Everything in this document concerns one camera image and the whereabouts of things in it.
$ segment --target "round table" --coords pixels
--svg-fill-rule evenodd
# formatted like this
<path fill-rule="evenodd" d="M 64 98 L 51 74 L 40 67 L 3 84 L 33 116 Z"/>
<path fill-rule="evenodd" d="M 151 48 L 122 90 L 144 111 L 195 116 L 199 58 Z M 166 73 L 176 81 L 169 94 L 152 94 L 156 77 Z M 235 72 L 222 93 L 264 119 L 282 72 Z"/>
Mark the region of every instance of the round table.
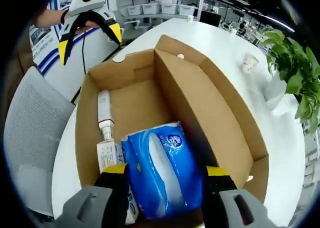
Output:
<path fill-rule="evenodd" d="M 172 18 L 134 40 L 115 59 L 121 60 L 126 54 L 154 48 L 161 35 L 177 39 L 210 58 L 242 96 L 269 153 L 264 201 L 268 217 L 277 226 L 287 226 L 298 204 L 305 172 L 304 135 L 301 125 L 294 119 L 298 107 L 294 96 L 288 113 L 273 116 L 262 92 L 271 80 L 266 56 L 243 38 L 197 21 Z M 239 68 L 246 53 L 259 60 L 251 75 L 243 74 Z M 62 213 L 64 203 L 81 189 L 75 153 L 76 111 L 77 108 L 64 130 L 54 162 L 52 208 L 55 218 Z"/>

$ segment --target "tissue pack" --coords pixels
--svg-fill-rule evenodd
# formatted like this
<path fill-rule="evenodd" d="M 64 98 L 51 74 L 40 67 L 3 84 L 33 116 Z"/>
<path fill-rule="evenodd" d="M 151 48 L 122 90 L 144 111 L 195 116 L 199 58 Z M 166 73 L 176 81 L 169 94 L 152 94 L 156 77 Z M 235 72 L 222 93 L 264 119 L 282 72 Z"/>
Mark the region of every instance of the tissue pack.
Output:
<path fill-rule="evenodd" d="M 122 139 L 134 197 L 147 219 L 193 210 L 202 203 L 202 176 L 178 122 Z"/>

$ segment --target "wristband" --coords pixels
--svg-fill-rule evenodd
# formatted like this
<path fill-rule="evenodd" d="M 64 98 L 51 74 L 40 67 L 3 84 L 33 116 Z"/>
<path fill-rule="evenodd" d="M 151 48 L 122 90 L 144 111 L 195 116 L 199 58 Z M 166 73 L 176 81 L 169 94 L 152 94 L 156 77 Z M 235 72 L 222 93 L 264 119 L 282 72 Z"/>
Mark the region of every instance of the wristband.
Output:
<path fill-rule="evenodd" d="M 61 18 L 60 18 L 60 21 L 61 21 L 61 24 L 65 24 L 65 17 L 66 17 L 66 14 L 68 13 L 69 9 L 66 9 L 62 15 L 61 15 Z"/>

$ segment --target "ceiling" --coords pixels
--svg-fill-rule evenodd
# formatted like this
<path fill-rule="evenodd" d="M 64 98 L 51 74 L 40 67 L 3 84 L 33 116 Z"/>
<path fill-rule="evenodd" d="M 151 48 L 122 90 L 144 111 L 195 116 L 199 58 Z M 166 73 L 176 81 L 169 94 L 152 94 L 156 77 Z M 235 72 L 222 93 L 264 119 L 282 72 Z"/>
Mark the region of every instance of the ceiling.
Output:
<path fill-rule="evenodd" d="M 244 5 L 236 0 L 227 0 L 234 3 L 239 9 L 249 10 L 257 14 L 248 13 L 254 16 L 258 21 L 269 24 L 272 27 L 282 30 L 287 36 L 296 39 L 303 46 L 310 46 L 315 55 L 320 57 L 320 28 L 317 24 L 320 20 L 317 0 L 245 0 L 249 5 Z M 258 15 L 271 17 L 295 32 L 289 31 L 282 25 Z"/>

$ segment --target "gray mesh chair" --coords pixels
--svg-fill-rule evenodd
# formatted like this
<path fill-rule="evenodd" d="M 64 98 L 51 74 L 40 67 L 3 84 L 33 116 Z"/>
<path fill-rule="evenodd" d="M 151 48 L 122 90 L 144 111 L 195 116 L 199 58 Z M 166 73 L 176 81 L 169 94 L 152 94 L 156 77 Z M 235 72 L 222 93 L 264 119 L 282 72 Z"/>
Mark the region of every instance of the gray mesh chair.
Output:
<path fill-rule="evenodd" d="M 19 84 L 4 126 L 3 146 L 25 205 L 53 216 L 52 172 L 60 138 L 75 106 L 31 67 Z"/>

